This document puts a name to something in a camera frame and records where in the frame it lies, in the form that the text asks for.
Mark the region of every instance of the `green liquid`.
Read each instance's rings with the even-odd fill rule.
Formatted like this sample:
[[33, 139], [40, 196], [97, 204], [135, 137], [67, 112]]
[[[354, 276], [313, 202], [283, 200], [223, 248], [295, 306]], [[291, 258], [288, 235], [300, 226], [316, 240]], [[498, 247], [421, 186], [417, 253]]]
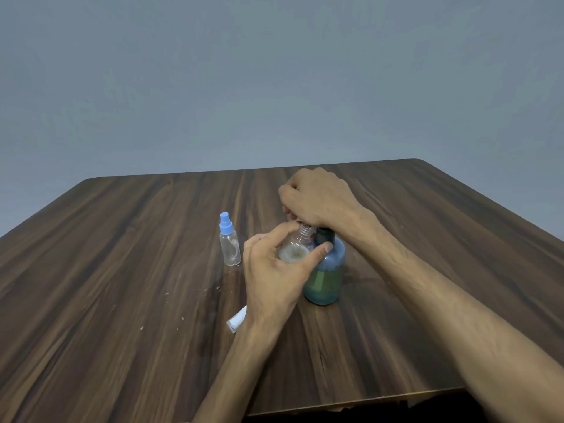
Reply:
[[327, 272], [313, 270], [303, 287], [303, 295], [312, 303], [320, 306], [334, 303], [341, 292], [344, 270], [344, 266]]

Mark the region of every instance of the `wooden table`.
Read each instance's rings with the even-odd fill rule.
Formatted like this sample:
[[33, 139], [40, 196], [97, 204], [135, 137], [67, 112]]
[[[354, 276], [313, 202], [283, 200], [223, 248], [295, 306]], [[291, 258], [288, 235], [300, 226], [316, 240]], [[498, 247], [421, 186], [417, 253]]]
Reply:
[[[564, 364], [564, 243], [420, 160], [324, 166], [407, 247]], [[245, 304], [219, 213], [241, 243], [285, 221], [298, 168], [99, 177], [0, 239], [0, 422], [192, 418]], [[251, 414], [462, 385], [363, 258], [339, 301], [302, 299]]]

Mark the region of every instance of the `right hand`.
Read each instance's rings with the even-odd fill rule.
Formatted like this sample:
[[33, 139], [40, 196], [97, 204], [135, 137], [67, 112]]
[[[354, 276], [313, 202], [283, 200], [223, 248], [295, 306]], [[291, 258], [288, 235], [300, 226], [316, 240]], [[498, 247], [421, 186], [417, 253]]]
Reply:
[[278, 189], [282, 209], [292, 219], [339, 233], [340, 223], [362, 206], [344, 180], [323, 168], [300, 169]]

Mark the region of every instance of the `clear plastic bottle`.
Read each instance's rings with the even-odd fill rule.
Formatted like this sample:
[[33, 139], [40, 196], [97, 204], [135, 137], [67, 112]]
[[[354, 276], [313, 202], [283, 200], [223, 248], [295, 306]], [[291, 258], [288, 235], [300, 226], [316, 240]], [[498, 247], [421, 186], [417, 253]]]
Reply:
[[314, 246], [325, 242], [333, 243], [333, 249], [312, 271], [303, 287], [303, 295], [320, 306], [334, 303], [339, 298], [345, 271], [345, 244], [335, 237], [335, 232], [330, 228], [318, 227]]
[[223, 251], [223, 260], [227, 266], [236, 266], [241, 262], [241, 250], [239, 249], [239, 238], [233, 229], [233, 223], [229, 219], [229, 213], [222, 212], [219, 216], [219, 243]]
[[295, 263], [309, 255], [314, 250], [311, 235], [315, 227], [303, 224], [298, 231], [285, 241], [278, 250], [278, 258], [286, 263]]

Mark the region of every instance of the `blue bottle cap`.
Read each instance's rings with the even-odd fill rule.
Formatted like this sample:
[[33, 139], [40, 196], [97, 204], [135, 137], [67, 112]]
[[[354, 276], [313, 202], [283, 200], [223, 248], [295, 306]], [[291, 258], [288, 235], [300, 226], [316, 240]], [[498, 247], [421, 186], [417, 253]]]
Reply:
[[221, 232], [221, 234], [231, 234], [233, 233], [233, 223], [231, 222], [231, 220], [229, 219], [229, 213], [228, 212], [222, 212], [219, 216], [219, 220], [221, 221], [219, 223], [219, 231]]

